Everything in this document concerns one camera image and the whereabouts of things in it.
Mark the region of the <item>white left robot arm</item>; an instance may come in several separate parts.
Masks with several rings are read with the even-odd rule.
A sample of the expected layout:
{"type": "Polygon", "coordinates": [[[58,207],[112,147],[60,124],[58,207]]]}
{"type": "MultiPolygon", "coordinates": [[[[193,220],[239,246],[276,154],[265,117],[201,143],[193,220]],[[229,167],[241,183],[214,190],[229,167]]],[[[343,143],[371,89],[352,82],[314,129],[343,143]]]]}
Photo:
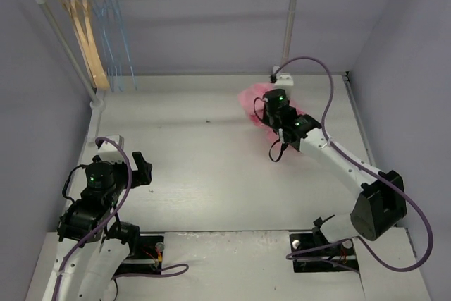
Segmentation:
{"type": "Polygon", "coordinates": [[[97,155],[85,165],[86,187],[60,218],[53,271],[43,300],[101,300],[125,258],[138,255],[140,229],[119,221],[123,192],[149,185],[152,165],[133,152],[137,166],[97,155]]]}

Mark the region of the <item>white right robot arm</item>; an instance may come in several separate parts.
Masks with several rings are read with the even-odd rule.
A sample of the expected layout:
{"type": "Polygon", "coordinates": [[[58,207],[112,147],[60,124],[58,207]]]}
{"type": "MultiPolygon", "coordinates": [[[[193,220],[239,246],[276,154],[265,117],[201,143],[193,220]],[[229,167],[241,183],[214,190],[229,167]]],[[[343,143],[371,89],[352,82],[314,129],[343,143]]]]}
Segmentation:
{"type": "Polygon", "coordinates": [[[364,162],[349,152],[343,155],[332,147],[323,134],[322,125],[308,114],[299,114],[283,89],[263,94],[261,122],[277,135],[281,149],[287,146],[307,155],[332,173],[355,199],[353,210],[316,223],[311,243],[320,253],[333,249],[339,240],[361,236],[378,239],[407,214],[405,199],[389,184],[403,191],[403,180],[395,171],[384,173],[365,167],[364,162]]]}

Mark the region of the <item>pink t shirt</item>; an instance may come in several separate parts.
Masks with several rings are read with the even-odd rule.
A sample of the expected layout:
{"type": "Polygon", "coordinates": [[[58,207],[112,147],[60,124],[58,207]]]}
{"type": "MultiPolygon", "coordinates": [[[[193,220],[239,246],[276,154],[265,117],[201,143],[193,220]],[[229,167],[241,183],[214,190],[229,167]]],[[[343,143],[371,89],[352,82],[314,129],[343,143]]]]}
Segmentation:
{"type": "Polygon", "coordinates": [[[239,93],[238,100],[241,105],[241,107],[244,109],[248,119],[258,128],[262,129],[266,133],[266,138],[269,142],[272,142],[272,145],[269,150],[269,159],[272,162],[279,162],[283,152],[288,148],[288,146],[291,146],[293,149],[298,151],[298,148],[294,146],[293,144],[288,143],[282,143],[279,140],[278,132],[274,132],[272,127],[269,125],[268,118],[266,117],[266,101],[265,101],[265,95],[269,92],[276,91],[277,96],[277,102],[279,102],[279,94],[278,92],[281,91],[281,89],[276,89],[273,87],[273,85],[270,85],[268,83],[257,83],[252,85],[251,87],[248,87],[241,93],[239,93]],[[281,143],[280,151],[278,158],[275,159],[272,157],[272,148],[278,144],[281,143]]]}

